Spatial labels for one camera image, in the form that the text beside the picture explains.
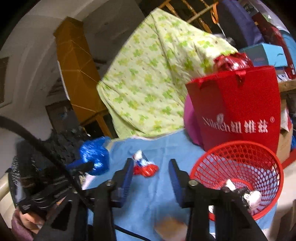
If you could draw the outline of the wooden bench plank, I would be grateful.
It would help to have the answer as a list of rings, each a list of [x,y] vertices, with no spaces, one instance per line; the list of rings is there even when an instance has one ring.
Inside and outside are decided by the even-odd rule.
[[[278,84],[279,87],[279,91],[280,93],[282,92],[287,92],[287,91],[293,91],[296,89],[296,80],[289,80],[289,81],[284,81],[284,82],[280,82]]]

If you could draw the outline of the dark blue cushion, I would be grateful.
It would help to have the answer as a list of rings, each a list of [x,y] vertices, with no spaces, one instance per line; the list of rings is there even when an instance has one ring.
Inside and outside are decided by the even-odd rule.
[[[234,40],[237,49],[265,42],[259,28],[238,1],[218,1],[216,9],[222,30]]]

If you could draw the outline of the magenta fabric bag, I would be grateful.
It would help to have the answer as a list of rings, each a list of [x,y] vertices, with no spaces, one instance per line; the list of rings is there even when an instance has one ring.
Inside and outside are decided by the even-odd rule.
[[[184,127],[191,141],[203,147],[200,127],[189,95],[186,96],[184,106]]]

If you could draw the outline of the red plastic bag trash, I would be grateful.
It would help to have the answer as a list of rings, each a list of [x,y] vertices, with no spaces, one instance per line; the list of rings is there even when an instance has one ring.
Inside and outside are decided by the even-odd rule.
[[[159,167],[154,162],[149,161],[142,150],[134,153],[132,158],[134,160],[134,175],[141,175],[148,178],[154,176],[159,171]]]

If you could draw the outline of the red plastic mesh basket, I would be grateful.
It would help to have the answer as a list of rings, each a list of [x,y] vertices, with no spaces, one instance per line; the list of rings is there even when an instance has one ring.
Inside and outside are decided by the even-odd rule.
[[[261,193],[254,220],[264,217],[277,203],[283,188],[280,160],[269,148],[250,141],[233,141],[213,147],[193,166],[189,177],[207,188],[220,189],[227,180],[237,188]]]

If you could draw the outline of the wooden bed frame rails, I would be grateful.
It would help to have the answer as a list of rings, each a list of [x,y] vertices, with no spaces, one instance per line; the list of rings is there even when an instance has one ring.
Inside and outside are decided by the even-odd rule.
[[[216,31],[214,21],[211,17],[211,10],[218,1],[187,1],[172,0],[163,1],[158,8],[186,21],[207,33]]]

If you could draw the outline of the green clover pattern quilt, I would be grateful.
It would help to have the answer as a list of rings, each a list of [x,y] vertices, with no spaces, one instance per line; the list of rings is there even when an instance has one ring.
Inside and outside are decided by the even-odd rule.
[[[186,84],[235,53],[226,40],[154,9],[136,28],[97,85],[120,138],[155,137],[184,126]]]

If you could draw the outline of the brown cardboard box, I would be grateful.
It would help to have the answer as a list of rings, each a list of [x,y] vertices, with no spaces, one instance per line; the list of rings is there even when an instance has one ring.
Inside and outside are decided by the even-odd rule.
[[[276,151],[276,156],[283,163],[289,156],[292,144],[293,126],[289,131],[282,129],[280,131],[280,137],[278,141],[278,148]]]

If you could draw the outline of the red paper gift bag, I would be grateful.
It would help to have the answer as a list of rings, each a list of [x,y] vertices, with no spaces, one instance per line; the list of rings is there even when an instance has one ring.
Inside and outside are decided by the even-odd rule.
[[[217,72],[192,80],[186,88],[204,150],[251,141],[277,151],[280,92],[273,66]]]

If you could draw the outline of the brown wooden cabinet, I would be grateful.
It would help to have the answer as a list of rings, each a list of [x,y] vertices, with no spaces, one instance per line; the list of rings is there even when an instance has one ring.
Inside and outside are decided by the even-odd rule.
[[[83,22],[66,17],[54,32],[65,92],[82,126],[97,122],[105,136],[114,138],[105,118],[107,107],[97,92],[101,80],[84,35]]]

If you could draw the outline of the light blue cardboard box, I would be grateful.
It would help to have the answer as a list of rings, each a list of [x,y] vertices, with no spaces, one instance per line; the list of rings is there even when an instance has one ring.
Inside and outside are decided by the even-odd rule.
[[[242,48],[239,52],[245,53],[255,67],[267,65],[276,68],[287,67],[284,50],[278,45],[260,43]]]

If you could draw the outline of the blue shiny plastic bag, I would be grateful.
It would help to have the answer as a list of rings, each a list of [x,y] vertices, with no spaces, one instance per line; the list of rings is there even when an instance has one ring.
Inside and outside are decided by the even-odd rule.
[[[80,158],[68,164],[68,171],[81,171],[92,176],[99,176],[109,171],[110,137],[100,137],[84,142],[79,148]]]

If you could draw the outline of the dark red gift box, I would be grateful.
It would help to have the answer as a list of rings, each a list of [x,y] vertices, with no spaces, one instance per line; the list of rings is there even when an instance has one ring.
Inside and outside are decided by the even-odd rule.
[[[252,19],[255,23],[257,23],[256,25],[267,43],[278,45],[283,48],[287,60],[287,67],[285,67],[285,71],[290,79],[295,79],[295,66],[280,30],[272,23],[268,22],[261,13],[256,13],[252,16]]]

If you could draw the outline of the light blue cloth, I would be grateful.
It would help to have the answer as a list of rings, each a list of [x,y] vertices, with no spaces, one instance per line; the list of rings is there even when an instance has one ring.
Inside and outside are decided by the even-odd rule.
[[[109,150],[109,171],[100,176],[88,176],[83,189],[95,188],[111,179],[117,170],[123,168],[126,159],[138,150],[143,151],[159,171],[149,178],[133,176],[124,206],[113,209],[114,223],[149,240],[161,240],[154,230],[156,223],[166,217],[188,223],[190,213],[176,202],[168,174],[169,160],[175,159],[181,170],[190,172],[204,151],[190,141],[183,129],[154,139],[114,140]]]

